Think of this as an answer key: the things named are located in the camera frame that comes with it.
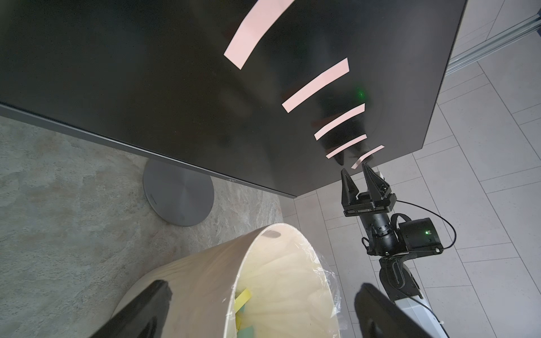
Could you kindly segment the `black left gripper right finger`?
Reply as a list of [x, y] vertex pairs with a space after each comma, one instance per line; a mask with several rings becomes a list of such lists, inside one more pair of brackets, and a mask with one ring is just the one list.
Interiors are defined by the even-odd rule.
[[354, 306], [362, 337], [431, 337], [372, 284], [362, 284]]

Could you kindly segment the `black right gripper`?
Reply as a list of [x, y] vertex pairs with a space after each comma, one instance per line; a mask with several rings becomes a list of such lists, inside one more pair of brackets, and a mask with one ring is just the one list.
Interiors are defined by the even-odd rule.
[[366, 249], [397, 249], [396, 227], [389, 213], [397, 202], [390, 185], [367, 163], [362, 164], [368, 192], [359, 193], [357, 186], [344, 168], [341, 170], [341, 202], [346, 217], [359, 217], [367, 237]]

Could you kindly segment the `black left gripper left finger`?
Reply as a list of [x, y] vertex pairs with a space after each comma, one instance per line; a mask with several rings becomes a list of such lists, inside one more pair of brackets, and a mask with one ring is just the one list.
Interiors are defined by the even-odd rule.
[[172, 295], [165, 280], [154, 281], [90, 337], [161, 337]]

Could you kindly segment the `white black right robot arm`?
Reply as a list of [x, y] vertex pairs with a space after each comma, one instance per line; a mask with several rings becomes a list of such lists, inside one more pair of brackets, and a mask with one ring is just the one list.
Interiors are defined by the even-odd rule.
[[412, 219], [394, 211], [399, 200], [390, 185], [368, 164], [362, 164], [362, 170], [365, 192], [347, 170], [341, 171], [344, 214], [360, 219], [366, 231], [362, 244], [380, 264], [381, 286], [364, 283], [354, 299], [362, 336], [448, 337], [406, 265], [444, 253], [435, 225], [430, 218]]

